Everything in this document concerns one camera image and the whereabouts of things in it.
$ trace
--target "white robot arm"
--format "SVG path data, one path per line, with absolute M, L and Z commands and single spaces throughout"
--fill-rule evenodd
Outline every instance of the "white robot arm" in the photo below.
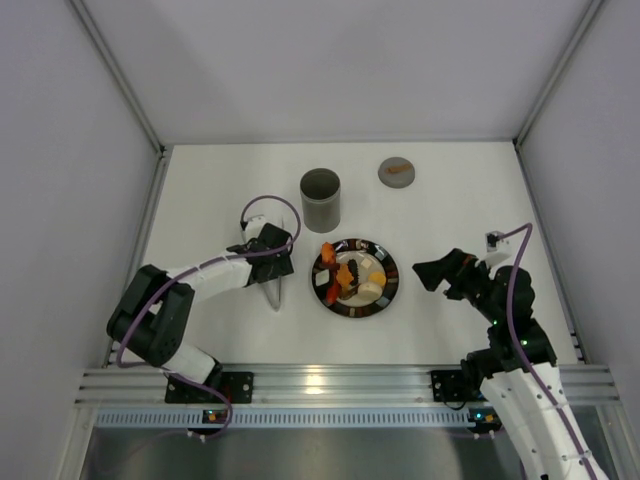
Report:
M 504 239 L 525 229 L 515 265 L 499 268 L 490 278 L 491 267 L 508 257 Z M 453 249 L 440 260 L 415 264 L 413 269 L 429 291 L 447 281 L 447 298 L 468 300 L 491 324 L 490 348 L 471 352 L 461 361 L 464 388 L 456 397 L 468 401 L 484 397 L 491 403 L 527 478 L 606 479 L 564 396 L 551 343 L 532 318 L 531 277 L 518 266 L 531 229 L 527 224 L 510 234 L 487 234 L 489 255 L 484 260 Z
M 183 340 L 191 305 L 293 273 L 291 248 L 282 249 L 291 243 L 287 231 L 268 223 L 263 215 L 242 222 L 241 227 L 245 243 L 229 247 L 206 264 L 166 271 L 153 265 L 142 267 L 109 320 L 109 336 L 126 340 L 126 348 L 154 367 L 217 389 L 222 365 Z M 145 312 L 150 301 L 155 311 Z M 132 329 L 140 315 L 144 316 Z
M 536 373 L 553 392 L 553 405 L 530 373 L 521 368 L 494 373 L 480 386 L 491 402 L 522 461 L 527 478 L 598 480 L 607 476 L 600 469 L 582 436 L 571 407 L 564 396 L 558 367 L 550 363 L 536 365 Z M 582 452 L 576 448 L 571 433 L 560 419 L 561 410 L 569 422 Z M 585 468 L 585 460 L 593 470 Z

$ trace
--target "white wall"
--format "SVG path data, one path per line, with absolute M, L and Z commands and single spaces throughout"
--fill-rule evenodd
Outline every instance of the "white wall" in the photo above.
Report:
M 62 0 L 0 14 L 0 478 L 49 478 L 154 155 Z
M 640 434 L 640 2 L 609 2 L 524 154 L 584 343 Z
M 87 0 L 167 143 L 511 139 L 587 0 Z

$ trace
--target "gray cup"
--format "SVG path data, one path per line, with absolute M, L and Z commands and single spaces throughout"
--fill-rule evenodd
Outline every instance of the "gray cup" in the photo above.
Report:
M 309 170 L 300 179 L 304 224 L 327 233 L 340 223 L 340 177 L 326 168 Z

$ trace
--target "metal rail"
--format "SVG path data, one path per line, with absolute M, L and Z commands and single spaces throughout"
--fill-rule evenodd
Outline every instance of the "metal rail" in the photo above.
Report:
M 225 371 L 254 373 L 256 408 L 434 407 L 431 370 L 456 365 L 225 365 Z M 611 405 L 620 402 L 607 367 L 560 367 L 571 405 Z M 162 407 L 167 379 L 157 369 L 87 370 L 76 405 L 81 407 Z M 202 405 L 188 408 L 202 409 Z
M 469 410 L 447 407 L 408 408 L 234 408 L 229 428 L 468 428 L 475 425 Z M 219 428 L 204 420 L 203 411 L 104 408 L 98 428 Z

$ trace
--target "orange food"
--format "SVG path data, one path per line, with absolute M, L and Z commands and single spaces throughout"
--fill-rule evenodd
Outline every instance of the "orange food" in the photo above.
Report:
M 382 272 L 373 272 L 369 275 L 369 281 L 384 287 L 387 283 L 387 277 Z
M 322 245 L 321 255 L 322 263 L 326 263 L 329 265 L 336 263 L 336 250 L 330 243 L 327 242 Z
M 336 303 L 341 290 L 342 289 L 340 288 L 340 284 L 334 278 L 333 284 L 329 287 L 329 290 L 327 290 L 327 303 L 329 305 L 333 305 L 334 303 Z
M 349 271 L 349 267 L 346 263 L 340 264 L 340 270 L 338 270 L 336 280 L 338 280 L 338 283 L 343 288 L 349 287 L 349 285 L 351 285 L 351 282 L 353 282 L 353 275 Z

